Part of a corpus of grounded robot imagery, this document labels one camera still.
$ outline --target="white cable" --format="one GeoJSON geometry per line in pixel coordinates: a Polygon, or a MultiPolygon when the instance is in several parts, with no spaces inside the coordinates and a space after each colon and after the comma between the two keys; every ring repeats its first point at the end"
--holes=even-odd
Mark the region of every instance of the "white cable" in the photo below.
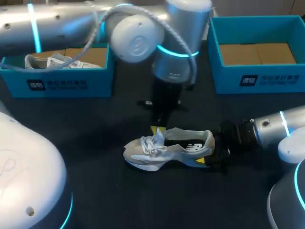
{"type": "Polygon", "coordinates": [[[89,50],[89,48],[91,47],[91,45],[93,44],[93,42],[95,40],[97,33],[100,30],[102,22],[106,21],[108,19],[108,17],[110,17],[112,14],[118,13],[118,12],[126,12],[126,13],[131,13],[131,14],[142,14],[142,15],[152,19],[156,23],[160,24],[166,31],[168,31],[177,40],[177,42],[182,46],[184,51],[189,55],[189,60],[190,60],[191,68],[192,68],[191,84],[195,83],[195,79],[196,79],[196,75],[197,75],[196,60],[192,56],[191,50],[189,49],[187,44],[184,42],[184,40],[181,38],[181,36],[179,34],[177,34],[169,24],[167,24],[166,22],[159,19],[152,12],[150,12],[142,7],[139,7],[139,6],[133,6],[133,5],[127,5],[127,4],[122,4],[122,5],[118,5],[118,6],[111,8],[109,11],[107,11],[104,14],[104,16],[102,17],[100,22],[98,22],[98,16],[97,16],[96,11],[94,10],[93,15],[94,15],[94,19],[96,20],[96,27],[94,28],[92,34],[90,35],[88,43],[84,46],[81,53],[79,53],[77,56],[75,56],[74,58],[72,58],[71,60],[69,60],[65,63],[55,65],[53,67],[45,68],[45,69],[24,69],[24,68],[10,65],[10,64],[4,64],[4,63],[0,63],[0,67],[6,68],[6,69],[11,69],[16,72],[22,72],[22,73],[49,73],[49,72],[67,67],[68,65],[72,64],[73,62],[78,60],[80,57],[82,57],[89,50]]]}

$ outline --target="shoe box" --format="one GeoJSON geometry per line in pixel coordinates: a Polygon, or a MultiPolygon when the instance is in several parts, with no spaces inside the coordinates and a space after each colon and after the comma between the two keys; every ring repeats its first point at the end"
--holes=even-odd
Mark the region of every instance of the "shoe box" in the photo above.
{"type": "Polygon", "coordinates": [[[208,55],[218,94],[305,92],[300,16],[211,19],[208,55]]]}
{"type": "MultiPolygon", "coordinates": [[[[75,57],[82,47],[59,50],[61,55],[75,57]]],[[[50,57],[54,51],[34,53],[50,57]]],[[[2,63],[24,68],[24,57],[4,57],[2,63]]],[[[20,73],[1,69],[0,75],[14,98],[86,98],[111,97],[114,55],[109,44],[95,44],[80,58],[101,68],[60,69],[50,73],[20,73]]]]}

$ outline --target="printed logo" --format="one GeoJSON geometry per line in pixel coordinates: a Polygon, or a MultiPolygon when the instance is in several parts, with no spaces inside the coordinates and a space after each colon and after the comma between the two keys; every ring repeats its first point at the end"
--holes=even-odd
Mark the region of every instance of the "printed logo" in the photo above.
{"type": "Polygon", "coordinates": [[[31,91],[45,91],[46,88],[42,80],[27,80],[28,86],[31,91]]]}
{"type": "Polygon", "coordinates": [[[194,145],[188,144],[186,149],[190,151],[197,151],[200,150],[202,147],[203,147],[202,144],[194,144],[194,145]]]}
{"type": "Polygon", "coordinates": [[[243,75],[239,86],[254,86],[257,80],[257,75],[243,75]]]}

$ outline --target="white sneaker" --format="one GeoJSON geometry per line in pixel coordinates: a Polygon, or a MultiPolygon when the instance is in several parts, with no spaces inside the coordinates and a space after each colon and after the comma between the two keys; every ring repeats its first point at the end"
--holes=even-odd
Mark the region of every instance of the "white sneaker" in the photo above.
{"type": "MultiPolygon", "coordinates": [[[[34,57],[33,55],[26,55],[24,58],[25,68],[48,68],[70,60],[71,57],[63,56],[59,52],[54,52],[51,57],[34,57]]],[[[65,68],[101,68],[98,65],[75,61],[65,68]]]]}
{"type": "Polygon", "coordinates": [[[211,131],[190,131],[173,128],[154,136],[141,137],[125,146],[125,160],[146,171],[157,171],[166,162],[176,160],[187,166],[204,167],[195,160],[210,155],[215,149],[211,131]]]}

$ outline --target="black tabletop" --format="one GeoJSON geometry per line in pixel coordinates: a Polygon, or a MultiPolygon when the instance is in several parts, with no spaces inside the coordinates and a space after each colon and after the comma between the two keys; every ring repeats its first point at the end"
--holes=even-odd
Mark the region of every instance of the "black tabletop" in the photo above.
{"type": "MultiPolygon", "coordinates": [[[[12,99],[1,80],[0,98],[12,115],[51,140],[62,153],[72,183],[74,220],[81,229],[270,228],[266,201],[278,179],[276,152],[232,156],[227,174],[170,163],[155,173],[128,166],[122,147],[150,135],[151,62],[118,62],[108,99],[12,99]]],[[[305,103],[305,94],[216,95],[206,43],[198,58],[194,91],[184,92],[188,112],[169,125],[216,129],[305,103]]]]}

